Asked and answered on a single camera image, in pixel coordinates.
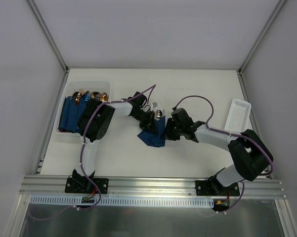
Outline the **blue paper napkin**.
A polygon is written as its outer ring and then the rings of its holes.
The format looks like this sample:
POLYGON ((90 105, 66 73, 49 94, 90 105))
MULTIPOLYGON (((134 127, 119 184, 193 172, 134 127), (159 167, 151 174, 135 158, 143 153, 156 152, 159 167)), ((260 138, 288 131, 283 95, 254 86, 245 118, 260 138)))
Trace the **blue paper napkin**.
POLYGON ((137 137, 147 146, 160 148, 164 147, 166 140, 164 138, 164 131, 166 127, 166 117, 162 117, 159 120, 155 120, 158 134, 152 134, 146 131, 141 131, 137 137))

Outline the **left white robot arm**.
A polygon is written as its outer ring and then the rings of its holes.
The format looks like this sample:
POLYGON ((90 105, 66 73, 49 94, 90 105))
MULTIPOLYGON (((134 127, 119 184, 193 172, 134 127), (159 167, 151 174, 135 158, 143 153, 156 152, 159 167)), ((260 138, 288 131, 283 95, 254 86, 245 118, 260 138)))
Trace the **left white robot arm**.
POLYGON ((95 182, 95 158, 99 141, 106 135, 113 118, 132 117, 139 121, 139 128, 150 135, 158 135, 154 112, 144 111, 148 98, 140 92, 133 97, 119 101, 102 102, 100 99, 89 100, 85 110, 78 119, 82 150, 77 167, 67 178, 66 193, 91 193, 97 191, 95 182))

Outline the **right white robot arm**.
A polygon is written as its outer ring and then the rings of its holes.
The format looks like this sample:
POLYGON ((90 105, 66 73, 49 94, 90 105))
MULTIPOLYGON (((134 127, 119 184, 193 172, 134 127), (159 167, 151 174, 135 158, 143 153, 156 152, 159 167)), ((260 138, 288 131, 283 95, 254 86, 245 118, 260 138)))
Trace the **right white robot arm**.
POLYGON ((233 185, 253 181, 273 167, 273 156, 258 135, 250 129, 240 134, 219 130, 203 121, 193 121, 183 108, 174 108, 163 134, 167 140, 181 137, 195 143, 210 144, 230 153, 232 165, 223 168, 196 187, 199 196, 225 196, 233 185))

